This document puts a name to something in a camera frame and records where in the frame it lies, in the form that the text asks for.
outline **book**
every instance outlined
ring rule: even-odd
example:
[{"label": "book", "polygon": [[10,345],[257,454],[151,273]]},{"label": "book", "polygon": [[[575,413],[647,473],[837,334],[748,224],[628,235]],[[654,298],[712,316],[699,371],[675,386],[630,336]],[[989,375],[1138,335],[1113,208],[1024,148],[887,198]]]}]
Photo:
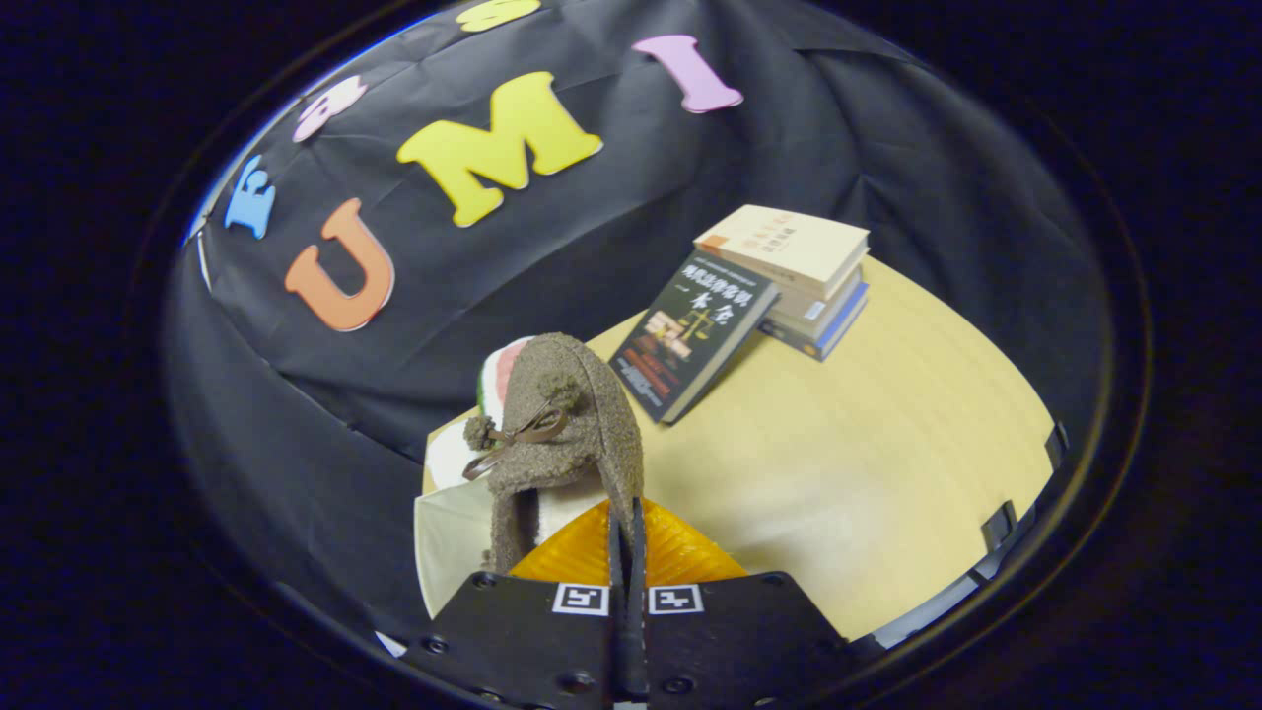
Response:
[{"label": "book", "polygon": [[868,230],[745,204],[693,243],[781,285],[828,300],[867,251]]},{"label": "book", "polygon": [[810,354],[811,358],[823,363],[828,359],[833,348],[837,347],[837,343],[842,340],[842,335],[846,334],[846,330],[851,328],[851,324],[854,323],[854,319],[858,318],[859,313],[863,310],[863,305],[867,304],[867,291],[868,285],[866,282],[859,282],[858,288],[856,288],[854,293],[851,294],[851,298],[846,301],[842,310],[828,324],[828,329],[825,329],[818,338],[811,338],[799,332],[777,327],[774,322],[767,319],[758,323],[758,329],[795,349],[800,349],[801,352]]},{"label": "book", "polygon": [[863,267],[856,266],[851,271],[851,275],[842,281],[842,286],[837,289],[837,293],[828,300],[817,300],[800,290],[781,288],[780,298],[771,306],[771,310],[767,311],[766,319],[782,328],[805,334],[811,339],[818,338],[824,334],[824,330],[837,318],[837,314],[842,311],[842,306],[846,305],[846,301],[851,299],[854,289],[862,281]]},{"label": "book", "polygon": [[771,279],[694,251],[610,366],[654,422],[673,424],[700,399],[779,295]]}]

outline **letter i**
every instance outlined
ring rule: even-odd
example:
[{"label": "letter i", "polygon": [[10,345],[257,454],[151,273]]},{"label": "letter i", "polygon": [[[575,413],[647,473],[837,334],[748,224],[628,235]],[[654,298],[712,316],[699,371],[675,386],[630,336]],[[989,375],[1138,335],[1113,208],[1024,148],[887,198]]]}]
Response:
[{"label": "letter i", "polygon": [[745,101],[740,91],[723,83],[714,69],[697,52],[697,38],[689,34],[664,34],[641,39],[632,49],[651,54],[666,67],[675,83],[684,90],[684,110],[704,113],[727,108]]}]

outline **fuzzy brown hat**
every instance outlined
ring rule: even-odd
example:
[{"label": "fuzzy brown hat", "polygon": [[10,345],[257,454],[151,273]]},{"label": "fuzzy brown hat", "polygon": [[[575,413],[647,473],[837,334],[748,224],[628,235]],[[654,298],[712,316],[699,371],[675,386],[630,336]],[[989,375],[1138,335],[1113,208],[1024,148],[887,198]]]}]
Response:
[{"label": "fuzzy brown hat", "polygon": [[[640,428],[613,371],[586,344],[562,333],[540,334],[517,354],[501,430],[519,431],[551,409],[565,414],[560,434],[514,443],[485,474],[493,497],[490,569],[497,574],[507,574],[534,547],[539,521],[534,492],[540,488],[601,477],[610,512],[623,535],[631,535],[632,502],[644,493]],[[492,429],[488,417],[469,420],[464,425],[469,448],[488,449]]]}]

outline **blue book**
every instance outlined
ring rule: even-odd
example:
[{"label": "blue book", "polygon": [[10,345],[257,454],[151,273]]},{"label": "blue book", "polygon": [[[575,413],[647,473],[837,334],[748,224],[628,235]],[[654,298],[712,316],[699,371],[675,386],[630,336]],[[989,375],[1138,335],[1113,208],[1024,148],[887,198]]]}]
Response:
[{"label": "blue book", "polygon": [[833,348],[837,347],[837,343],[840,342],[846,330],[849,329],[851,323],[853,323],[854,319],[858,318],[859,311],[863,310],[863,305],[867,304],[867,290],[868,285],[866,282],[861,282],[858,288],[854,289],[854,293],[851,294],[846,305],[843,305],[833,318],[833,322],[828,324],[823,334],[818,338],[781,327],[770,319],[764,319],[758,323],[758,329],[780,342],[784,342],[794,349],[800,349],[801,352],[810,354],[811,358],[823,363]]}]

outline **dark green book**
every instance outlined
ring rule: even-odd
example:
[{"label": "dark green book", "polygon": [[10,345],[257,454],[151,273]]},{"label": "dark green book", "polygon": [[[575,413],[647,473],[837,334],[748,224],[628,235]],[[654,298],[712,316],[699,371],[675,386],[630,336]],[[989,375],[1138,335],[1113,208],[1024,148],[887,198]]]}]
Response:
[{"label": "dark green book", "polygon": [[673,424],[779,295],[771,279],[694,251],[618,346],[610,366],[654,422]]}]

